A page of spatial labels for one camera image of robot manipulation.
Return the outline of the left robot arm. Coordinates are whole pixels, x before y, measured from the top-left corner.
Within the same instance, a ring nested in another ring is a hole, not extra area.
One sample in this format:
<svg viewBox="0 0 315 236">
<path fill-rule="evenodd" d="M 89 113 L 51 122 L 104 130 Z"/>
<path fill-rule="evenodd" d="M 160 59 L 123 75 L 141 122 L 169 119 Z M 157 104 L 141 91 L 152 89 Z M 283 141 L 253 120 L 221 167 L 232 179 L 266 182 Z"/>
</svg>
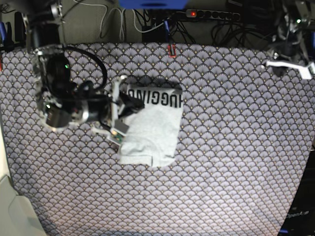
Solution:
<svg viewBox="0 0 315 236">
<path fill-rule="evenodd" d="M 268 44 L 267 66 L 281 77 L 288 68 L 301 78 L 315 76 L 315 2 L 276 0 L 273 6 L 272 40 Z"/>
</svg>

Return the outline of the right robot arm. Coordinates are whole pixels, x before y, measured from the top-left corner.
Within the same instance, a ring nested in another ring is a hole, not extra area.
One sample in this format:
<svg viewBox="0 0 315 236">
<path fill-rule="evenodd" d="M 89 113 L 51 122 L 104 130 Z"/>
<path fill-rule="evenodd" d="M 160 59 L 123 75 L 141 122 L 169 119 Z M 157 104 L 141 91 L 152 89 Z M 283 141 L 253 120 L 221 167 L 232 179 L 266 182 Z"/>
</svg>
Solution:
<svg viewBox="0 0 315 236">
<path fill-rule="evenodd" d="M 103 62 L 95 54 L 61 44 L 59 25 L 63 13 L 58 0 L 23 0 L 18 6 L 26 27 L 27 50 L 34 55 L 37 109 L 45 125 L 60 130 L 73 123 L 99 122 L 104 130 L 112 132 L 123 118 L 144 109 L 140 99 L 120 92 L 125 75 L 113 82 L 111 93 L 105 93 L 107 69 Z M 65 50 L 81 53 L 96 62 L 102 74 L 99 86 L 90 80 L 81 84 L 71 81 Z"/>
</svg>

